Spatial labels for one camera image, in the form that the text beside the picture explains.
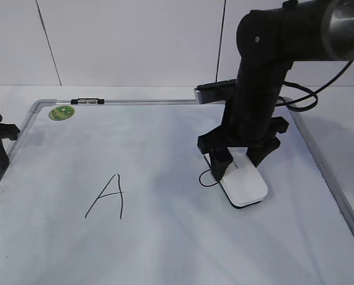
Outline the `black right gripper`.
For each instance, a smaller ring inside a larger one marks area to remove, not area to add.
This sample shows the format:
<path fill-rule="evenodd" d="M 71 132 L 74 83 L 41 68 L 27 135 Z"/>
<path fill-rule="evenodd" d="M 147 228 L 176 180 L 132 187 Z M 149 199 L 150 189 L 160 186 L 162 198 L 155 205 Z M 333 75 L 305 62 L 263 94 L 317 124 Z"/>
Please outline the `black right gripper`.
<path fill-rule="evenodd" d="M 229 147 L 249 147 L 246 155 L 251 163 L 259 164 L 280 147 L 276 134 L 284 134 L 289 122 L 283 117 L 271 118 L 266 124 L 245 124 L 239 128 L 220 125 L 198 137 L 197 146 L 202 154 L 209 153 L 211 174 L 216 182 L 225 175 L 233 162 Z"/>

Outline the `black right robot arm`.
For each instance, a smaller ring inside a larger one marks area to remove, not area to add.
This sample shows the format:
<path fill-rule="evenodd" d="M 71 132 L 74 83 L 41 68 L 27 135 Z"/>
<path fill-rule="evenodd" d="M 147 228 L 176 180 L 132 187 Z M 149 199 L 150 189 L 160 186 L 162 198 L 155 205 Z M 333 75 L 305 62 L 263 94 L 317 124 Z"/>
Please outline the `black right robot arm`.
<path fill-rule="evenodd" d="M 354 1 L 286 1 L 254 9 L 240 21 L 236 45 L 237 77 L 195 88 L 199 103 L 225 103 L 221 124 L 198 137 L 216 181 L 233 162 L 231 148 L 245 147 L 254 166 L 279 148 L 277 135 L 289 124 L 273 113 L 295 62 L 354 61 Z"/>

